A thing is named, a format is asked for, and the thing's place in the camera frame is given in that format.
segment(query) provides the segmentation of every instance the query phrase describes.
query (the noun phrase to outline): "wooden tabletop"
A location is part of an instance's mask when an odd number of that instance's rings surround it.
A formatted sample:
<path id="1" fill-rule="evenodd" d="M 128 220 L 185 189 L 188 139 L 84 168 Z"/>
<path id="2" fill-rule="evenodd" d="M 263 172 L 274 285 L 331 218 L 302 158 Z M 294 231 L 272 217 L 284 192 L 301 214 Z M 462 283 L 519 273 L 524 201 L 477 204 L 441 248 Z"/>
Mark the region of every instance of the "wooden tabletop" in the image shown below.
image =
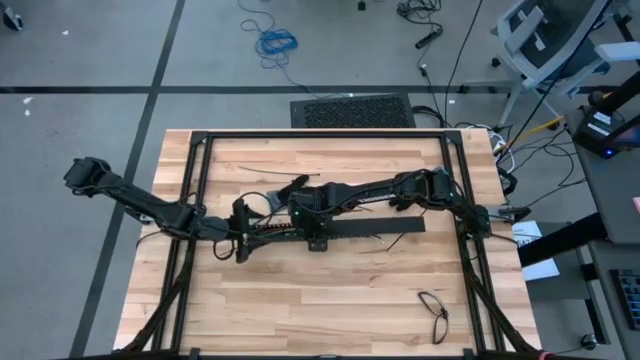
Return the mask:
<path id="1" fill-rule="evenodd" d="M 487 132 L 461 131 L 476 202 L 502 204 Z M 153 193 L 168 201 L 179 196 L 190 136 L 188 130 L 166 133 Z M 228 217 L 231 203 L 239 195 L 277 190 L 295 178 L 254 170 L 318 173 L 311 176 L 312 186 L 329 181 L 359 184 L 391 178 L 398 172 L 435 168 L 442 165 L 442 155 L 435 139 L 236 138 L 216 139 L 211 161 L 205 205 L 208 214 Z M 453 163 L 460 179 L 457 161 Z M 196 171 L 192 187 L 197 179 Z M 264 199 L 248 196 L 245 201 L 267 213 Z M 369 204 L 360 210 L 341 217 L 398 216 L 386 203 Z M 413 206 L 400 215 L 417 216 L 421 210 Z M 276 219 L 288 221 L 287 216 Z M 308 252 L 302 242 L 273 244 L 256 250 L 239 265 L 233 258 L 216 260 L 211 243 L 199 242 L 181 350 L 199 347 L 204 354 L 461 355 L 462 349 L 475 348 L 453 218 L 447 211 L 427 211 L 424 219 L 426 232 L 405 236 L 389 252 L 385 249 L 397 235 L 384 235 L 381 240 L 330 241 L 326 253 Z M 492 223 L 492 229 L 512 236 L 504 224 Z M 142 235 L 156 230 L 146 226 Z M 115 348 L 131 341 L 156 308 L 169 244 L 163 235 L 140 244 Z M 499 306 L 525 339 L 539 347 L 515 245 L 498 238 L 487 239 L 485 244 Z M 435 316 L 420 303 L 417 292 L 421 290 L 436 295 L 449 312 L 449 334 L 440 345 L 431 343 Z M 488 315 L 482 305 L 480 308 L 491 348 Z M 170 334 L 171 330 L 165 331 L 165 347 Z"/>

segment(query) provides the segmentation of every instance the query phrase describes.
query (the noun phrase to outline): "black metal frame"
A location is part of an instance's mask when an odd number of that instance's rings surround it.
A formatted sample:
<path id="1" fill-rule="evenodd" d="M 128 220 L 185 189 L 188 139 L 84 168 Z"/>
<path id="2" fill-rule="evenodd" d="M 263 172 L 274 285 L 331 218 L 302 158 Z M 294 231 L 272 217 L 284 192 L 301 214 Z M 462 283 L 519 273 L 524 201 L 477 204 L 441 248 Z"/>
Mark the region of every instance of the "black metal frame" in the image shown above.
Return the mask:
<path id="1" fill-rule="evenodd" d="M 475 205 L 474 197 L 473 197 L 473 189 L 471 187 L 471 181 L 469 176 L 469 169 L 467 166 L 466 156 L 464 152 L 463 140 L 459 131 L 457 130 L 445 130 L 445 131 L 385 131 L 385 130 L 367 130 L 367 131 L 300 131 L 300 130 L 283 130 L 283 131 L 230 131 L 230 132 L 207 132 L 207 131 L 195 131 L 191 135 L 190 145 L 189 145 L 189 153 L 187 155 L 187 164 L 185 167 L 183 183 L 180 195 L 186 196 L 189 193 L 189 188 L 193 178 L 194 164 L 196 160 L 196 150 L 200 144 L 204 143 L 204 152 L 202 156 L 202 165 L 200 169 L 200 175 L 198 178 L 197 184 L 197 197 L 196 197 L 196 205 L 202 205 L 204 199 L 204 192 L 207 182 L 207 175 L 209 170 L 209 164 L 211 161 L 211 154 L 213 143 L 215 139 L 224 139 L 224 138 L 424 138 L 424 139 L 436 139 L 440 142 L 440 148 L 442 151 L 442 159 L 445 170 L 451 174 L 452 185 L 454 180 L 454 172 L 453 165 L 451 160 L 451 155 L 449 152 L 449 144 L 455 146 L 456 154 L 458 158 L 458 164 L 460 167 L 460 173 L 462 175 L 461 186 L 464 190 L 465 196 L 468 201 Z M 456 226 L 456 235 L 458 240 L 458 246 L 460 250 L 460 259 L 461 262 L 470 261 L 469 253 L 467 249 L 467 237 L 466 234 L 462 231 L 460 226 Z M 171 288 L 173 283 L 173 278 L 176 273 L 176 265 L 178 261 L 178 254 L 180 250 L 180 243 L 184 241 L 180 241 L 177 239 L 173 239 L 171 242 L 171 247 L 169 249 L 169 257 L 167 261 L 167 269 L 165 271 L 165 277 L 162 287 L 162 294 L 166 295 Z M 475 240 L 475 246 L 478 252 L 478 261 L 480 268 L 480 275 L 484 284 L 484 287 L 487 289 L 491 298 L 494 298 L 493 294 L 493 286 L 491 283 L 491 275 L 489 272 L 489 265 L 487 262 L 487 257 L 484 249 L 484 243 L 482 239 Z M 191 273 L 193 270 L 193 260 L 195 258 L 195 241 L 189 241 L 187 243 L 187 249 L 185 254 L 185 262 L 183 264 L 184 268 L 187 272 L 187 284 L 181 291 L 178 300 L 178 306 L 176 310 L 175 323 L 173 327 L 173 334 L 171 338 L 171 345 L 168 349 L 169 352 L 177 353 L 180 349 L 180 343 L 182 338 L 182 330 L 184 327 L 184 321 L 186 316 L 186 308 L 187 308 L 187 299 L 189 295 L 189 281 L 191 278 Z M 467 299 L 469 304 L 469 314 L 471 317 L 471 324 L 473 327 L 474 338 L 476 342 L 476 351 L 480 352 L 486 349 L 484 334 L 482 331 L 482 322 L 480 319 L 478 300 L 474 290 L 469 284 L 469 280 L 465 278 Z M 491 329 L 493 332 L 493 338 L 495 339 L 495 349 L 497 351 L 505 351 L 504 341 L 501 334 L 501 331 L 498 327 L 496 321 L 490 317 L 491 321 Z M 164 321 L 156 330 L 152 344 L 152 351 L 159 351 L 162 347 L 162 339 L 164 335 Z M 421 358 L 430 358 L 430 359 L 466 359 L 468 358 L 468 352 L 462 356 L 439 356 L 439 357 L 421 357 Z M 261 356 L 260 358 L 272 358 L 270 356 Z"/>

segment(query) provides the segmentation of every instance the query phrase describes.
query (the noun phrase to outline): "floor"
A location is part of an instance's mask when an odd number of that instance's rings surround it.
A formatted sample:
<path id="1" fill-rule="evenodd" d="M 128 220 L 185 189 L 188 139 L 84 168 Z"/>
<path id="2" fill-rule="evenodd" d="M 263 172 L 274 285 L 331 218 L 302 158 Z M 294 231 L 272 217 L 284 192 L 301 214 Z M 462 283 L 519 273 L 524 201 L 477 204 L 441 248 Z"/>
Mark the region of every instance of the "floor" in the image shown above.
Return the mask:
<path id="1" fill-rule="evenodd" d="M 356 10 L 356 0 L 243 3 L 268 9 L 278 28 L 298 38 L 300 47 L 288 68 L 295 81 L 356 96 L 408 92 L 412 105 L 434 106 L 415 67 L 419 53 L 413 44 L 426 30 L 399 18 L 396 1 L 367 1 L 366 12 Z M 488 29 L 511 3 L 484 2 L 452 88 L 466 79 L 506 78 L 504 70 L 489 66 L 498 43 Z M 445 31 L 423 63 L 438 89 L 440 107 L 476 4 L 445 1 L 434 15 Z M 149 189 L 167 128 L 287 128 L 289 102 L 311 96 L 281 71 L 260 67 L 253 49 L 256 34 L 240 30 L 248 16 L 235 0 L 23 0 L 13 6 L 26 27 L 20 33 L 0 28 L 0 357 L 69 355 L 87 294 L 93 298 L 97 290 L 90 291 L 90 284 L 103 243 L 113 239 L 85 351 L 107 353 L 140 226 L 128 218 L 120 224 L 108 199 L 73 197 L 62 182 L 72 159 L 107 159 L 114 171 Z M 638 21 L 629 27 L 640 38 Z M 623 41 L 613 23 L 592 38 Z M 634 62 L 614 64 L 609 74 L 593 77 L 588 85 L 618 85 L 635 71 Z M 560 111 L 586 101 L 585 95 L 550 98 Z M 493 125 L 505 95 L 450 94 L 448 100 L 455 102 L 448 105 L 449 122 Z M 510 123 L 522 125 L 535 101 L 519 101 Z M 542 108 L 530 126 L 551 118 Z M 421 115 L 416 122 L 437 126 Z M 566 158 L 536 155 L 516 172 L 520 183 L 512 204 L 524 205 L 554 189 L 568 165 Z M 576 166 L 572 178 L 579 179 Z M 593 212 L 594 204 L 582 184 L 532 209 L 532 219 L 571 221 Z M 581 311 L 571 303 L 534 303 L 546 349 L 574 348 L 582 334 L 592 331 L 579 320 L 586 313 Z M 620 353 L 609 346 L 572 354 L 618 358 Z"/>

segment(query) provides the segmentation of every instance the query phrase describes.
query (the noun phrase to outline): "concrete floor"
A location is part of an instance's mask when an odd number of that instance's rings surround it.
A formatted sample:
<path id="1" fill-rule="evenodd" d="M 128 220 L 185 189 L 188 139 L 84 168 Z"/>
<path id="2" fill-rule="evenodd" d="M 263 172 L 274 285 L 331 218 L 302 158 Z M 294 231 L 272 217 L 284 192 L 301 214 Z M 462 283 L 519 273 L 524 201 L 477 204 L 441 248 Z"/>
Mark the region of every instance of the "concrete floor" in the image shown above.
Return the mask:
<path id="1" fill-rule="evenodd" d="M 116 172 L 125 171 L 145 104 L 155 99 L 145 92 L 158 91 L 151 86 L 158 74 L 158 58 L 176 4 L 182 2 L 24 0 L 12 4 L 26 27 L 21 33 L 0 28 L 0 87 L 5 93 L 0 95 L 0 226 L 4 233 L 0 238 L 0 358 L 69 355 L 113 202 L 74 197 L 62 177 L 74 157 L 87 155 L 107 159 Z M 399 18 L 396 1 L 368 1 L 366 12 L 356 11 L 356 2 L 244 0 L 246 6 L 269 9 L 277 27 L 288 28 L 298 37 L 300 47 L 289 67 L 295 81 L 306 85 L 425 85 L 415 70 L 419 53 L 413 48 L 426 34 L 425 28 Z M 447 84 L 476 6 L 475 1 L 465 0 L 443 3 L 434 20 L 442 23 L 445 32 L 424 59 L 431 81 L 440 86 Z M 488 29 L 511 3 L 485 1 L 454 77 L 454 89 L 466 79 L 506 78 L 502 69 L 488 65 L 498 47 Z M 253 50 L 255 34 L 239 28 L 245 18 L 247 14 L 234 0 L 184 2 L 166 72 L 156 77 L 155 85 L 243 88 L 233 88 L 234 94 L 224 94 L 225 88 L 220 88 L 219 94 L 158 95 L 155 108 L 146 109 L 146 115 L 152 115 L 148 132 L 138 133 L 143 146 L 134 167 L 136 185 L 150 189 L 168 128 L 287 128 L 289 102 L 311 98 L 308 94 L 255 94 L 262 91 L 257 86 L 290 84 L 281 71 L 261 69 Z M 629 26 L 639 38 L 638 22 Z M 597 42 L 622 41 L 612 23 L 592 37 Z M 609 74 L 596 76 L 589 84 L 617 85 L 635 71 L 633 62 L 614 64 Z M 45 94 L 41 89 L 29 94 L 27 86 L 69 87 L 69 93 Z M 118 92 L 105 88 L 109 86 L 126 88 L 120 88 L 119 94 L 105 94 Z M 64 88 L 47 89 L 61 92 Z M 6 94 L 12 91 L 21 93 Z M 409 95 L 412 105 L 433 106 L 430 94 Z M 33 99 L 25 104 L 28 97 Z M 442 107 L 444 94 L 436 98 Z M 550 98 L 559 111 L 586 101 L 585 96 Z M 450 122 L 494 124 L 505 96 L 451 94 L 449 99 L 455 100 L 448 109 Z M 516 128 L 535 101 L 524 97 L 518 102 L 510 118 Z M 531 126 L 551 118 L 551 113 L 540 109 Z M 437 125 L 420 115 L 416 122 L 419 127 Z M 579 164 L 576 166 L 574 177 L 579 179 Z M 553 189 L 567 167 L 565 158 L 537 155 L 517 172 L 520 184 L 511 202 L 523 205 Z M 583 184 L 537 203 L 531 218 L 571 221 L 594 209 Z M 111 350 L 139 231 L 138 224 L 125 218 L 86 354 Z M 579 306 L 534 303 L 534 312 L 542 343 L 551 351 L 574 348 L 582 334 L 592 332 L 588 322 L 577 320 L 584 315 Z M 618 358 L 619 354 L 615 345 L 598 351 L 580 355 Z"/>

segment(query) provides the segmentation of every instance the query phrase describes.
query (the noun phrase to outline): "white paper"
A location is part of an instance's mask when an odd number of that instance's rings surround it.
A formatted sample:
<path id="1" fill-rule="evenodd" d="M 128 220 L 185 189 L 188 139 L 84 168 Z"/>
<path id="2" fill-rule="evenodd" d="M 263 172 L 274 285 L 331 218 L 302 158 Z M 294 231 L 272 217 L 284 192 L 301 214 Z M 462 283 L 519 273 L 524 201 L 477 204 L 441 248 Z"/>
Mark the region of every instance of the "white paper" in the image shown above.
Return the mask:
<path id="1" fill-rule="evenodd" d="M 518 243 L 518 247 L 536 241 L 542 237 L 538 224 L 535 221 L 525 221 L 513 225 L 513 239 Z M 547 259 L 537 264 L 529 265 L 522 269 L 524 280 L 544 279 L 560 275 L 558 267 L 553 259 Z"/>

